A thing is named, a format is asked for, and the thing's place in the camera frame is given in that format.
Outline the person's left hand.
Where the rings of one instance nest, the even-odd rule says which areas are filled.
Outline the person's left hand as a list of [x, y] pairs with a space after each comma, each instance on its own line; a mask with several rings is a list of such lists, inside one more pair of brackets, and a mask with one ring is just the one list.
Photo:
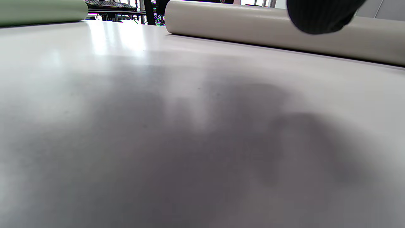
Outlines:
[[288, 0], [287, 13], [293, 25], [306, 34], [340, 31], [348, 25], [365, 0]]

